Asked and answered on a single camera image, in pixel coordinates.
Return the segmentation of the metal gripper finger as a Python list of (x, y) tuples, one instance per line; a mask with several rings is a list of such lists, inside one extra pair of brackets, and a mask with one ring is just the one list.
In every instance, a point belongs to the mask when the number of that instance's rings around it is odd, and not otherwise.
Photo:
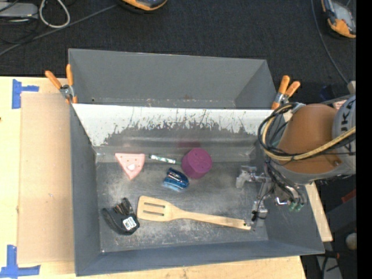
[(251, 210), (251, 229), (252, 230), (256, 230), (264, 226), (268, 212), (269, 211), (265, 207), (263, 201), (255, 200), (253, 202), (252, 210)]
[(257, 167), (241, 166), (239, 175), (235, 181), (235, 186), (237, 188), (242, 188), (245, 183), (262, 182), (264, 178), (264, 173), (257, 174)]

